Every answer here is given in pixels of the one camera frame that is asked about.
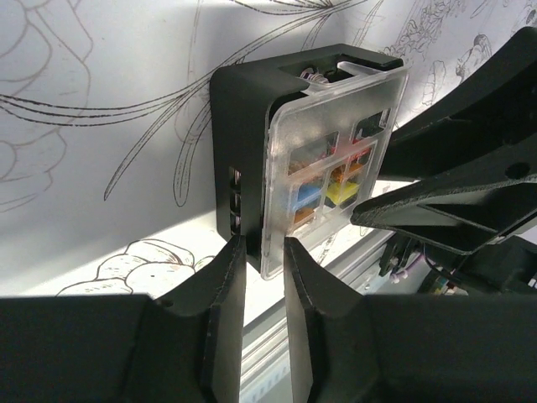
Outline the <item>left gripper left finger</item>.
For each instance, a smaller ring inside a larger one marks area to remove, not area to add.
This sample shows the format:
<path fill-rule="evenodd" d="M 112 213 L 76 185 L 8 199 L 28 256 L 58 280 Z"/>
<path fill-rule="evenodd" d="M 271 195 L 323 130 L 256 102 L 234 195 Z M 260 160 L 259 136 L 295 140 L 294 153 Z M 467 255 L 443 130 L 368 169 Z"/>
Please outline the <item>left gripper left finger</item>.
<path fill-rule="evenodd" d="M 4 298 L 4 402 L 236 402 L 246 241 L 144 295 Z"/>

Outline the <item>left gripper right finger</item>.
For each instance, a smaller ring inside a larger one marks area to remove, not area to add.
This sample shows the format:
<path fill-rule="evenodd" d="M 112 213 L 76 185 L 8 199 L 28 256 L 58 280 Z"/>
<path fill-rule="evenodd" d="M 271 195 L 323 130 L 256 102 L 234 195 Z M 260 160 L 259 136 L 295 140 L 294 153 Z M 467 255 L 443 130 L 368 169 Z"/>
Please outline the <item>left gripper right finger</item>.
<path fill-rule="evenodd" d="M 373 294 L 340 318 L 328 295 L 306 402 L 535 401 L 534 296 Z"/>

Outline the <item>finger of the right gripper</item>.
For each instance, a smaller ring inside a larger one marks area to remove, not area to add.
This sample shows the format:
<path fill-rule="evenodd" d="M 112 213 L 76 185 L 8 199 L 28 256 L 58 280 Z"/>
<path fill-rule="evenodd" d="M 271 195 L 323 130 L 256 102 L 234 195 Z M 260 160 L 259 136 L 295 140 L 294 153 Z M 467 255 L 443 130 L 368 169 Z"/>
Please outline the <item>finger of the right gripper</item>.
<path fill-rule="evenodd" d="M 423 180 L 535 131 L 536 29 L 524 27 L 462 84 L 394 130 L 381 177 Z"/>
<path fill-rule="evenodd" d="M 357 205 L 350 222 L 469 255 L 515 234 L 535 218 L 534 182 L 433 189 L 428 181 L 422 181 Z"/>

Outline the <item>clear plastic fuse box cover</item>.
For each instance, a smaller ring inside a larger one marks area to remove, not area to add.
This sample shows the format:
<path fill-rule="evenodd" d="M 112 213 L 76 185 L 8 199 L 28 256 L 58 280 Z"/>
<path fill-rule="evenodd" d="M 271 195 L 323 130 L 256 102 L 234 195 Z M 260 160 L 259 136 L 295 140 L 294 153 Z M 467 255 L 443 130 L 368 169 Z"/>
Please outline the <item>clear plastic fuse box cover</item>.
<path fill-rule="evenodd" d="M 351 61 L 298 69 L 304 96 L 284 104 L 268 127 L 263 279 L 282 272 L 285 238 L 311 251 L 371 196 L 408 75 L 405 67 L 381 71 Z"/>

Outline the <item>black fuse box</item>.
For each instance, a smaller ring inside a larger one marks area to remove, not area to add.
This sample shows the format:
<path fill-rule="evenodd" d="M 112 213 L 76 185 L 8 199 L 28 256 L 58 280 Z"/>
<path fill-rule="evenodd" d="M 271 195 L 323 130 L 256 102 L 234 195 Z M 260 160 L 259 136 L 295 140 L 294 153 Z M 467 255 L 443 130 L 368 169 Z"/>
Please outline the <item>black fuse box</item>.
<path fill-rule="evenodd" d="M 254 266 L 261 260 L 269 124 L 285 103 L 304 97 L 304 69 L 315 67 L 331 82 L 342 81 L 347 74 L 337 72 L 340 61 L 377 71 L 404 64 L 398 57 L 334 44 L 220 67 L 210 79 L 217 231 L 224 239 L 244 236 Z"/>

